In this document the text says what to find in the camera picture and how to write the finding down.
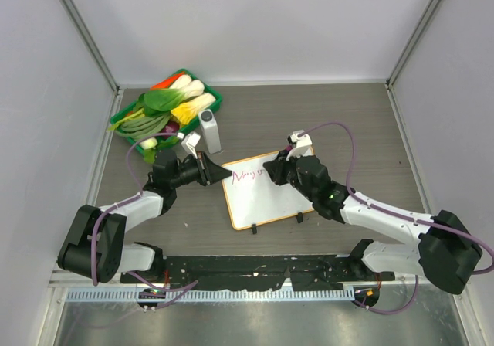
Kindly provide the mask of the yellow framed whiteboard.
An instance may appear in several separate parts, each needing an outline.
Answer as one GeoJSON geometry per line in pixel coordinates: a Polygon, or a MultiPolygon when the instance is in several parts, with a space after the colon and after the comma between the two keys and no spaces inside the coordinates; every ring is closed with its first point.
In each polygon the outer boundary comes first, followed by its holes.
{"type": "Polygon", "coordinates": [[[263,164],[276,155],[273,151],[222,165],[232,172],[222,186],[233,229],[250,229],[313,211],[312,203],[292,186],[271,181],[263,164]]]}

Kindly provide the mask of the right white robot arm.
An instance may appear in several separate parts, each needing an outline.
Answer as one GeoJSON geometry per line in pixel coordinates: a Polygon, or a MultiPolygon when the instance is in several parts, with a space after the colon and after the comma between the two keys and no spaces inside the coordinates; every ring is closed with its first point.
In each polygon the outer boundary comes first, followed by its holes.
{"type": "Polygon", "coordinates": [[[407,273],[459,295],[482,257],[479,243],[452,212],[429,215],[375,201],[334,181],[315,156],[288,158],[281,151],[263,167],[275,185],[295,188],[323,218],[394,239],[390,245],[372,239],[359,242],[348,262],[357,280],[381,272],[407,273]]]}

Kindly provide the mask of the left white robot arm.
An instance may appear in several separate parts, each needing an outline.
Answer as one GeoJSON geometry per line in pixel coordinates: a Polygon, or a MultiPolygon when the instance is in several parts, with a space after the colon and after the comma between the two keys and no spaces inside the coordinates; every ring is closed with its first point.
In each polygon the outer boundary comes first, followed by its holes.
{"type": "Polygon", "coordinates": [[[126,245],[126,232],[162,216],[177,198],[177,189],[191,183],[213,185],[232,176],[205,152],[180,160],[171,149],[159,151],[143,191],[103,207],[81,206],[59,251],[59,268],[90,278],[94,285],[118,273],[137,272],[147,283],[164,274],[162,249],[146,243],[126,245]]]}

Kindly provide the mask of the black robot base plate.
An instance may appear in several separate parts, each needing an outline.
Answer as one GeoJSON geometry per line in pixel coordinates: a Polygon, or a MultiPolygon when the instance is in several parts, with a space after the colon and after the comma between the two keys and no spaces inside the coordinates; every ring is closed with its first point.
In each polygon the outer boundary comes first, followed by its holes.
{"type": "Polygon", "coordinates": [[[172,289],[197,281],[196,290],[279,290],[289,280],[295,291],[341,289],[344,283],[392,281],[393,272],[374,273],[354,256],[168,256],[147,271],[144,279],[172,289]]]}

